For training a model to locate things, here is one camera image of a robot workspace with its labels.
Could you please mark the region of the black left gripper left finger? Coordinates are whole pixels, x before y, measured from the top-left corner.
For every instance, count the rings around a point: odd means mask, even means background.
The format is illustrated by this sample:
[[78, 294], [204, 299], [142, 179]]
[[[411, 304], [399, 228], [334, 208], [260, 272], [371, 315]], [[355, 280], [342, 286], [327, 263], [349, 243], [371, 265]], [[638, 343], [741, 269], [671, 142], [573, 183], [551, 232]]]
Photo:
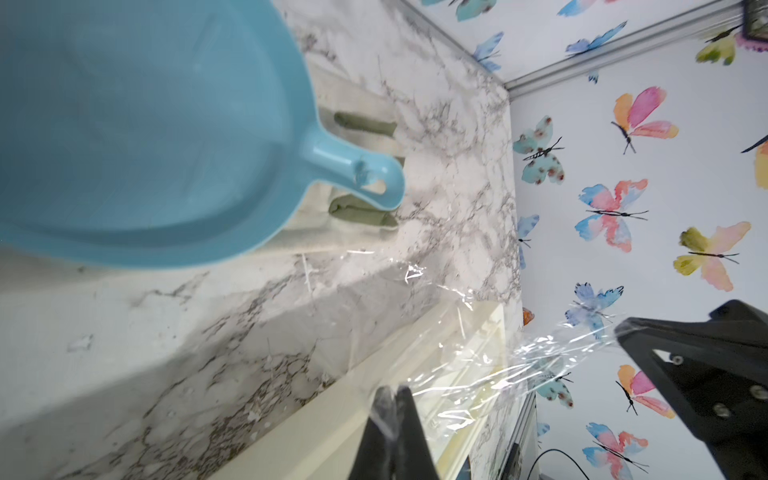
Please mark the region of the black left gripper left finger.
[[380, 387], [375, 392], [349, 480], [392, 478], [396, 430], [395, 394], [388, 386]]

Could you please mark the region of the cream plastic wrap dispenser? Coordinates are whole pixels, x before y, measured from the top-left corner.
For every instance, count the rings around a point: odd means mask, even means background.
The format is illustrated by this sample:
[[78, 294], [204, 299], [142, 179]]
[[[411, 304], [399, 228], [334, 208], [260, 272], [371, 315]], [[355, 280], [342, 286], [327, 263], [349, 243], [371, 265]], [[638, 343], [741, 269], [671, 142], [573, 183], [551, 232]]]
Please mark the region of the cream plastic wrap dispenser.
[[397, 393], [410, 390], [439, 478], [452, 479], [484, 428], [506, 367], [504, 307], [443, 301], [215, 473], [217, 479], [345, 479], [373, 427], [404, 437]]

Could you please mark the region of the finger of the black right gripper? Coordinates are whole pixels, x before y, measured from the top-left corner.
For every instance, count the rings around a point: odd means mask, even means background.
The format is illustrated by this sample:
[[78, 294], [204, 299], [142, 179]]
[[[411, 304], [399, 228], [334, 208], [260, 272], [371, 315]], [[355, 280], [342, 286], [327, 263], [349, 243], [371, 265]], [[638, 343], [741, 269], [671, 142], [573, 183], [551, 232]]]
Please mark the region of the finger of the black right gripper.
[[766, 478], [766, 312], [730, 300], [705, 322], [629, 317], [614, 334], [725, 478]]

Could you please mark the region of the light blue plastic pan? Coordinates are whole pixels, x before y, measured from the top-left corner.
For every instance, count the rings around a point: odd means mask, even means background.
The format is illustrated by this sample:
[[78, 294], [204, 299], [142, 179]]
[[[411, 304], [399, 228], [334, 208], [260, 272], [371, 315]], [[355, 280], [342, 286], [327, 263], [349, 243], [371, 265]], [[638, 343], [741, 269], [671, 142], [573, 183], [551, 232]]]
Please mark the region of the light blue plastic pan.
[[325, 183], [391, 211], [391, 156], [321, 124], [269, 1], [5, 1], [1, 241], [113, 267], [256, 249]]

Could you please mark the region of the clear plastic wrap sheet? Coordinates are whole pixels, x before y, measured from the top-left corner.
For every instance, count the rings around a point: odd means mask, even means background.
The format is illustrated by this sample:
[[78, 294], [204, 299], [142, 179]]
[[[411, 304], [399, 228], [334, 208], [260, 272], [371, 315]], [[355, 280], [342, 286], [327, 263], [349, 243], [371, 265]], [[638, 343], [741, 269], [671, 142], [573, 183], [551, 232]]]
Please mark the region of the clear plastic wrap sheet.
[[503, 396], [560, 395], [569, 372], [617, 344], [625, 319], [607, 293], [578, 287], [560, 319], [525, 327], [517, 285], [486, 291], [448, 259], [354, 249], [320, 261], [333, 277], [313, 302], [330, 337], [322, 364], [338, 376], [343, 400], [386, 434], [393, 429], [377, 391], [392, 400], [407, 388], [425, 426], [464, 431]]

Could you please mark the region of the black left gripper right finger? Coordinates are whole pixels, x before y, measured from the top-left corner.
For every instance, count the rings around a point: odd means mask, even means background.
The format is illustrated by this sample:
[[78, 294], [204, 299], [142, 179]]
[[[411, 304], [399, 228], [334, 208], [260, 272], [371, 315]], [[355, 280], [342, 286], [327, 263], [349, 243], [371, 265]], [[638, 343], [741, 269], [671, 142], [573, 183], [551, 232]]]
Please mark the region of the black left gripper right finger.
[[397, 435], [393, 479], [439, 480], [412, 392], [400, 386], [395, 396]]

